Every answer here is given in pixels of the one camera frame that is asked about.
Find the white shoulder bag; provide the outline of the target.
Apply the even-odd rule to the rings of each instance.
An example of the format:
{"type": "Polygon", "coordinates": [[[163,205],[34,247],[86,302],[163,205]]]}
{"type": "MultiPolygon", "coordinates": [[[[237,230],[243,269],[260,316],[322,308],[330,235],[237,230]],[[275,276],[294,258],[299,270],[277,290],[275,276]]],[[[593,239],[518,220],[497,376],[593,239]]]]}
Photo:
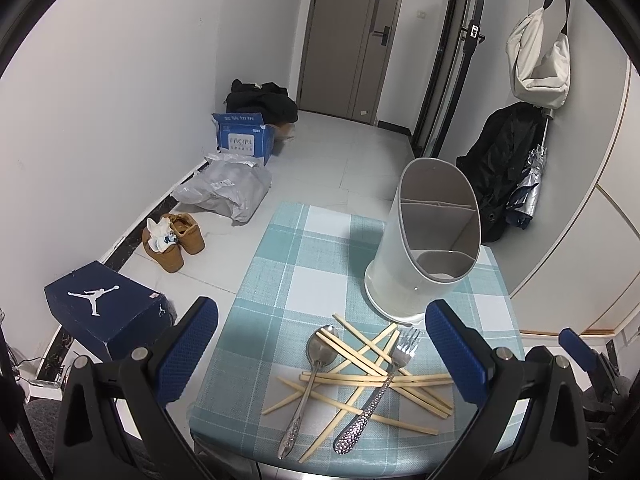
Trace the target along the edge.
{"type": "Polygon", "coordinates": [[[511,90],[515,99],[547,110],[561,108],[570,93],[570,40],[559,32],[542,50],[544,8],[526,15],[506,40],[511,90]]]}

